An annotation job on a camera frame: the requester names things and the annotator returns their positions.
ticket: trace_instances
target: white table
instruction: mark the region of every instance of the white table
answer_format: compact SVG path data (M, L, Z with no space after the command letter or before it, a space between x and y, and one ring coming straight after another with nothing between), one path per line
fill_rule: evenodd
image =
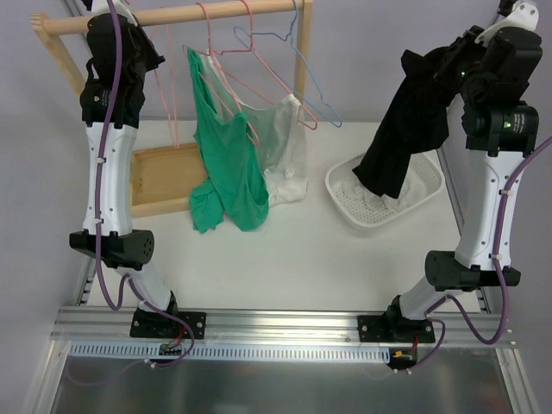
M209 309L383 311L423 276L432 249L454 250L459 234L447 191L377 235L351 228L325 188L326 172L366 152L377 123L319 123L307 129L309 190L305 200L278 205L256 231L241 232L228 218L200 235L189 211L135 219L155 235L154 263L180 307ZM182 122L192 141L195 122ZM136 149L170 145L165 122L142 122ZM105 270L116 298L120 276ZM460 297L468 311L474 293ZM124 303L136 306L128 289ZM97 279L88 305L105 305ZM455 311L445 304L441 311Z

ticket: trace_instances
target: white plastic basket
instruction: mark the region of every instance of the white plastic basket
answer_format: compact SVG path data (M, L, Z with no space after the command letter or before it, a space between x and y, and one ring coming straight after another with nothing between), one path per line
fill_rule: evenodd
M444 187L444 176L441 169L426 154L413 154L409 170L415 173L426 186L427 197L400 211L389 211L380 198L373 198L370 208L363 199L350 198L343 194L341 181L346 177L354 177L353 168L358 166L364 154L352 160L342 162L330 168L326 174L326 188L343 218L355 229L367 231L383 226L390 221L408 214L419 205L436 196Z

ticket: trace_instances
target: wire hanger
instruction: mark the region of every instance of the wire hanger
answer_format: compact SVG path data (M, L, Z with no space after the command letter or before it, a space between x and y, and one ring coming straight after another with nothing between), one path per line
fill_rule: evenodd
M182 48L183 50L185 51L186 49L191 49L192 51L194 51L195 53L198 53L198 54L202 54L203 56L209 56L211 58L214 57L214 53L218 53L218 54L222 54L222 53L219 53L217 51L215 51L213 49L213 43L212 43L212 36L211 36L211 28L210 28L210 18L209 18L209 14L207 13L207 9L205 8L205 6L200 3L200 2L197 2L196 3L199 7L201 7L201 10L204 11L204 14L205 14L205 21L207 21L207 42L208 42L208 53L205 53L205 52L202 52L200 50L196 50L196 49L193 49L187 45L182 45ZM246 48L246 49L238 49L238 50L227 50L225 51L226 53L228 52L232 52L232 53L240 53L240 52L250 52L251 51L251 48ZM215 66L217 69L222 69L220 67L220 65L218 64L218 62L215 63ZM234 115L234 113L229 109L229 107L224 103L224 101L221 99L221 97L218 96L218 94L216 93L216 90L215 88L209 83L209 81L205 78L205 76L199 72L199 76L201 77L201 79L204 81L204 83L209 87L210 91L218 98L218 100L221 102L221 104L223 105L224 109L226 109L230 115ZM235 102L235 105L238 107L238 110L241 111L242 110L242 105L240 104L240 99L238 98L238 96L235 94L234 90L231 88L231 86L229 85L228 83L228 80L222 76L223 78L223 81L226 85L226 87L229 89L229 92L230 92L230 95L232 96L232 98L234 99L234 102ZM257 131L255 131L255 129L253 128L253 125L251 125L251 122L248 121L248 126L249 128L251 129L251 131L253 132L253 135L254 136L251 136L251 135L248 135L248 138L249 140L256 146L258 147L259 146L259 136L257 135Z
M314 85L316 86L316 88L318 90L318 93L320 94L320 100L321 100L322 104L324 106L326 106L327 108L329 108L336 115L339 122L331 121L321 110L319 110L315 105L313 105L310 101L308 101L302 94L300 94L298 91L294 91L294 92L296 94L298 94L319 116L324 118L326 121L330 122L335 127L340 128L343 125L343 120L342 120L341 116L337 113L337 110L330 103L327 103L324 100L322 88L320 87L320 84L318 83L318 80L317 80L316 76L314 75L313 71L309 67L309 64L307 63L307 60L304 58L304 56L301 54L301 52L299 52L297 47L295 45L293 45L293 41L295 40L293 38L293 29L295 28L295 23L297 22L297 19L298 19L298 16L299 16L299 8L297 6L297 0L293 0L293 4L295 5L295 16L293 17L292 22L290 23L290 30L285 35L285 37L282 37L279 34L274 33L274 32L254 32L252 28L248 32L245 28L240 28L240 27L234 27L234 36L244 46L246 46L245 42L242 39L240 39L240 36L236 33L237 30L240 30L243 33L245 33L249 37L250 42L253 42L254 35L272 35L272 36L277 37L278 39L280 39L283 42L287 42L288 39L289 39L290 40L290 46L295 51L295 53L301 58L301 60L304 62L304 65L305 65L305 67L307 68L307 71L310 74L310 78L312 79ZM289 88L291 88L291 86L289 86L289 84L287 84L286 81L282 77L280 77L276 72L274 73L274 75L276 75L282 82L284 82Z
M156 26L153 30L151 35L149 35L149 38L151 41L154 41L155 34L157 33ZM166 104L166 98L165 98L165 92L163 91L163 85L161 84L160 76L157 72L157 69L154 70L155 74L155 81L157 82L157 86L159 88L159 92L161 95L161 102L163 103L163 108L165 108L166 117L167 117L167 123L169 125L169 135L171 136L172 144L175 148L178 148L180 146L179 144L179 119L178 119L178 110L177 110L177 104L176 104L176 88L174 86L174 62L173 62L173 38L171 37L171 29L169 28L169 25L166 25L166 46L168 48L168 60L169 60L169 67L170 67L170 73L171 73L171 89L172 89L172 111L174 118L171 117L171 111L168 108L168 105Z
M250 27L250 30L253 31L254 30L254 20L253 20L253 11L251 10L248 2L246 0L240 0L244 5L245 7L248 9L248 12L249 12L249 27ZM210 29L210 21L209 21L209 16L205 13L205 17L207 19L207 27L208 29ZM236 80L237 82L239 82L240 84L242 84L243 86L245 86L246 88L248 88L249 90L251 90L252 92L254 92L255 94L257 94L259 97L263 98L265 101L269 102L270 104L274 104L274 102L272 100L270 100L269 98L265 97L262 93L256 91L252 86L246 84L245 82L243 82L242 80L238 79L235 75L233 75L232 73L226 71L225 69L223 69L220 65L220 63L218 63L218 60L216 59L216 54L218 55L223 55L225 53L235 53L235 52L253 52L254 53L254 56L257 58L257 60L260 61L260 63L274 76L274 78L279 82L279 84L287 91L287 93L289 94L293 94L293 91L290 89L290 87L286 84L286 83L283 83L280 78L274 73L274 71L272 70L272 68L259 56L259 54L257 53L257 50L255 48L255 44L254 44L254 39L253 37L250 37L250 42L249 42L249 46L247 44L245 44L245 42L241 42L242 45L244 47L246 47L246 49L238 49L238 50L223 50L221 52L218 52L217 50L214 50L212 48L212 43L210 44L210 50L209 50L209 53L203 53L203 52L199 52L197 51L198 53L201 53L202 55L204 56L209 56L212 58L212 61L213 61L213 64L215 65L215 68L220 72L220 74L222 75L221 78L223 79L223 82L225 83L226 87L229 89L229 92L230 94L232 95L232 97L234 98L234 100L240 100L240 98L235 94L235 92L233 91L232 87L229 85L228 83L228 80L226 79L226 77L224 76L224 74L227 74L229 75L232 79ZM298 120L299 122L301 122L304 126L306 126L307 128L309 129L312 129L312 130L315 130L317 127L318 127L318 121L316 119L316 117L312 114L312 112L310 112L308 110L308 108L306 108L303 104L300 105L301 108L303 109L303 111L309 115L309 117L312 119L312 121L314 122L314 125L309 125L307 122L303 121L303 120Z

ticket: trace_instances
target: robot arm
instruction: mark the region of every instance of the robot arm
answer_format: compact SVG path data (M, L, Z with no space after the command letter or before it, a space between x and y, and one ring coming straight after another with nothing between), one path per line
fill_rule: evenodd
M509 191L504 188L535 148L538 114L520 99L543 51L541 38L532 32L538 18L532 3L503 0L500 10L507 15L504 20L488 30L474 26L448 48L434 77L442 87L460 92L464 101L462 127L472 175L460 243L455 252L428 253L425 277L392 301L371 327L372 337L410 342L417 336L420 342L434 342L426 313L436 304L447 296L498 286L497 261L505 285L515 286L521 278L510 267L509 250L521 176ZM509 197L502 214L505 194ZM503 223L498 239L497 223Z
M83 231L70 235L70 245L96 258L97 237L101 237L99 254L102 262L122 276L130 275L138 292L150 304L168 311L170 306L175 307L173 295L150 262L154 235L148 230L133 229L129 205L130 161L145 100L144 78L146 72L158 67L165 59L155 52L127 6L114 0L121 26L122 70L108 133L102 137L116 69L113 19L105 0L84 3L96 14L88 23L86 40L92 58L86 65L88 79L80 96L90 149L90 178ZM101 182L97 180L98 162L102 164ZM101 235L97 234L98 197ZM139 308L142 312L151 312L144 304Z

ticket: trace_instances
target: green tank top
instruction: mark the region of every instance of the green tank top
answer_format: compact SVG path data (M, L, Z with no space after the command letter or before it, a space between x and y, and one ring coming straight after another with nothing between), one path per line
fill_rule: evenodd
M229 215L240 230L253 230L268 215L268 191L255 146L249 140L248 119L238 112L224 123L217 115L199 56L188 49L193 98L198 114L194 139L209 177L193 189L190 211L194 229L204 233Z

